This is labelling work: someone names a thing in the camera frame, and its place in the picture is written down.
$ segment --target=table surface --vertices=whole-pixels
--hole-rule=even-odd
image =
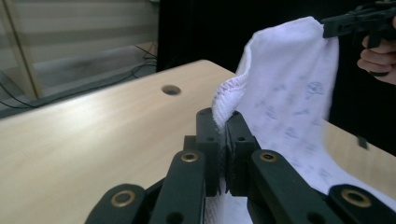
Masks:
[[[151,186],[232,76],[200,61],[1,120],[0,223],[83,223],[109,189]],[[181,93],[163,93],[166,85]],[[331,124],[326,132],[343,168],[396,199],[393,156]]]

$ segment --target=human hand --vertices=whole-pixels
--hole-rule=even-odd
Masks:
[[[396,29],[396,17],[393,18],[392,24]],[[377,48],[367,49],[368,39],[366,36],[361,42],[366,49],[361,52],[358,67],[367,72],[388,73],[386,76],[375,78],[396,85],[396,40],[382,39]]]

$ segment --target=wall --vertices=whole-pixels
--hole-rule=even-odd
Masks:
[[[149,0],[8,1],[31,63],[157,40]]]

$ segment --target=finger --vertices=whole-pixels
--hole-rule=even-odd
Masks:
[[[375,77],[376,79],[383,81],[383,82],[388,82],[390,84],[396,85],[396,73],[391,72],[387,76],[384,77]]]
[[[364,61],[367,61],[370,63],[384,64],[384,65],[396,63],[396,54],[395,53],[380,54],[380,53],[376,53],[370,49],[364,49],[361,52],[361,58]]]
[[[375,73],[388,73],[392,70],[391,65],[370,63],[370,62],[364,61],[363,59],[358,60],[358,67],[363,70],[366,70],[368,72],[375,72]]]
[[[361,44],[367,48],[369,42],[369,36],[363,38]],[[381,39],[381,43],[377,48],[370,49],[377,53],[391,53],[396,51],[396,40],[386,40],[384,38]]]

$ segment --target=white cloth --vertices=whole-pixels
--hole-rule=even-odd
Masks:
[[[223,133],[236,109],[261,148],[282,154],[312,188],[327,194],[333,185],[355,185],[396,210],[393,199],[347,174],[325,149],[323,120],[332,99],[339,50],[337,38],[324,39],[322,34],[322,25],[312,17],[254,34],[236,76],[215,93],[214,121]],[[217,217],[209,215],[207,223],[251,223],[246,199],[226,195],[214,201],[217,206],[208,206]]]

